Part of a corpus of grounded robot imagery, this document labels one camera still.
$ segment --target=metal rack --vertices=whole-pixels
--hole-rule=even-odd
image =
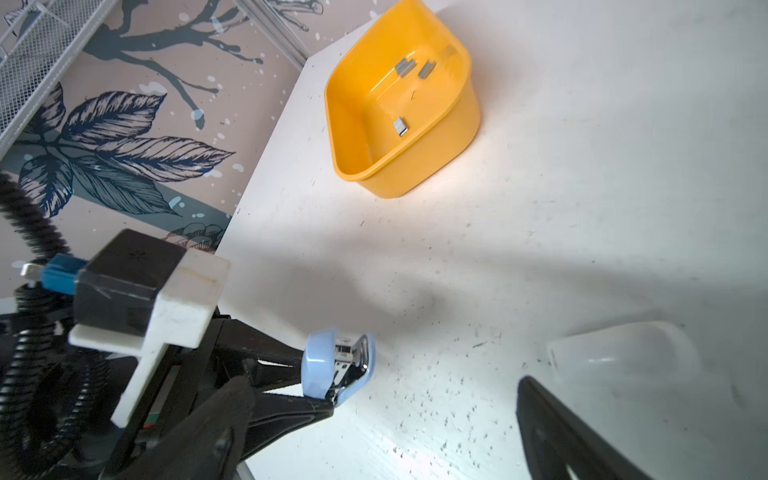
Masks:
[[[0,62],[0,158],[11,148],[118,0],[30,0],[0,45],[25,17],[38,17]]]

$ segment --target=leaf pattern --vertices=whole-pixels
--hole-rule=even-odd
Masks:
[[[97,151],[109,164],[159,182],[199,177],[232,153],[191,138],[135,138],[101,145]]]
[[[71,158],[70,162],[83,188],[113,210],[177,215],[151,180],[113,167],[95,156]]]
[[[51,154],[35,157],[24,164],[18,184],[43,217],[53,217],[72,196],[72,169]]]
[[[184,248],[196,248],[206,252],[215,252],[223,236],[224,229],[218,225],[190,223],[186,227],[168,232],[164,240]]]
[[[61,137],[97,146],[146,134],[164,99],[165,95],[105,92],[86,100],[69,114]]]
[[[45,132],[58,127],[66,114],[64,90],[61,89],[61,84],[57,83],[48,98],[45,99],[45,103],[24,128],[24,131],[30,134],[43,135]]]

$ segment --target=clear plastic cup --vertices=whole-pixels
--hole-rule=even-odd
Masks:
[[[699,355],[682,330],[667,322],[612,326],[547,344],[555,378],[588,385],[663,386],[699,373]]]

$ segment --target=black cable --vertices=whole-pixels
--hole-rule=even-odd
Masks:
[[[56,253],[69,253],[64,239],[56,227],[33,204],[25,193],[0,172],[0,213],[39,260],[50,260]]]
[[[68,253],[56,227],[11,180],[0,173],[0,211],[21,234],[40,261],[56,253]],[[91,415],[108,377],[101,353],[79,349],[85,367],[74,405],[60,422],[52,439],[42,445],[26,445],[25,433],[30,406],[48,366],[54,342],[55,321],[47,313],[61,308],[61,296],[40,286],[21,286],[16,292],[19,314],[38,317],[32,328],[16,339],[13,357],[0,382],[0,478],[33,480],[53,468],[72,448]]]

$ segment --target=tree branch pattern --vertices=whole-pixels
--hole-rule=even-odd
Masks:
[[[123,0],[122,24],[114,30],[102,24],[94,34],[90,42],[85,46],[86,53],[100,60],[119,60],[130,65],[139,65],[148,68],[162,77],[184,99],[192,112],[197,112],[193,119],[197,128],[205,127],[205,113],[199,109],[197,103],[187,92],[187,88],[218,94],[218,88],[208,88],[179,78],[168,68],[149,58],[137,58],[132,55],[137,52],[159,51],[175,45],[210,45],[232,55],[242,61],[250,61],[262,64],[261,58],[248,58],[240,54],[240,46],[230,45],[221,41],[218,36],[232,28],[248,21],[237,7],[232,7],[218,17],[214,16],[220,0],[209,0],[203,10],[194,18],[183,25],[167,30],[156,31],[142,35],[129,35],[131,20],[134,10],[141,5],[148,5],[149,0]]]

